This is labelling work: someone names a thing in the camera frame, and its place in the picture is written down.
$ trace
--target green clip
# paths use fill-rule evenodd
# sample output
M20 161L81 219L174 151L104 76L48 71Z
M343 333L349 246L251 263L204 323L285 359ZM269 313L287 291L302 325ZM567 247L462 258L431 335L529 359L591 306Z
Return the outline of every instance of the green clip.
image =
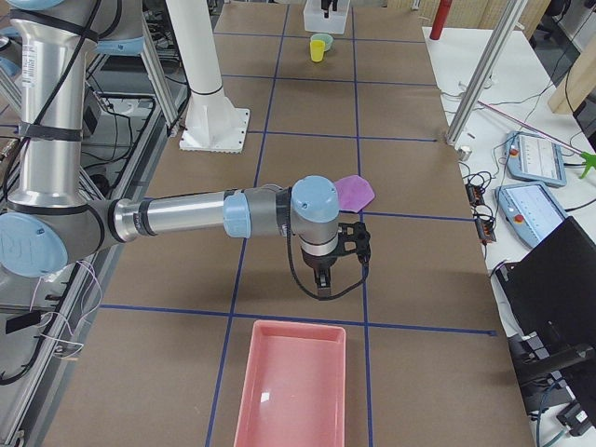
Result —
M586 168L584 172L579 176L580 179L583 179L588 175L588 171L590 168L596 169L596 154L588 154L587 152L582 152L580 155L584 160L586 160Z

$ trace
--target black bracket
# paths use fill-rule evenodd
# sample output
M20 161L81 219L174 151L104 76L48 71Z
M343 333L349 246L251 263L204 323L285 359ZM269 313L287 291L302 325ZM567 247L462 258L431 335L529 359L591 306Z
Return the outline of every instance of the black bracket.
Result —
M331 267L338 258L356 254L363 267L368 269L371 259L371 234L366 230L363 222L339 223L337 235L337 247L331 253L323 256L313 256L302 251L302 257L315 273L317 292L319 297L329 297L332 292Z

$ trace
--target white pillar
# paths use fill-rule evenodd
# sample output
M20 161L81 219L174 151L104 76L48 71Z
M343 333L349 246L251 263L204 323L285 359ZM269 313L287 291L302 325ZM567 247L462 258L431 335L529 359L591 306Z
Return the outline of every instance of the white pillar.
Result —
M241 152L248 109L227 99L205 0L166 0L192 96L186 113L185 150Z

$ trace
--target brown tabletop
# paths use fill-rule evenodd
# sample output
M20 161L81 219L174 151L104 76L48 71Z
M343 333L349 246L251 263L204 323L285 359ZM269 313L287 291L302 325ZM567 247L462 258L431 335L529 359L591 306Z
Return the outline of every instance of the brown tabletop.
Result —
M147 195L360 174L377 197L343 220L372 234L366 287L306 297L281 238L137 240L45 446L231 447L263 318L345 327L348 447L533 445L416 14L351 11L320 64L308 36L300 7L225 5L215 40L227 96L251 109L244 151L189 153L172 140ZM339 261L334 288L359 274Z

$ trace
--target red cylinder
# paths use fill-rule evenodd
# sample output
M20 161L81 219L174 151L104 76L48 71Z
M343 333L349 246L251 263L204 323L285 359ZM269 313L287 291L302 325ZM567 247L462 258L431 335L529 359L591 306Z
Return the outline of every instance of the red cylinder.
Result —
M449 15L451 3L452 0L440 0L439 9L437 9L437 15L435 16L435 21L432 24L432 30L430 32L430 38L432 40L439 40L443 26L445 26L445 21Z

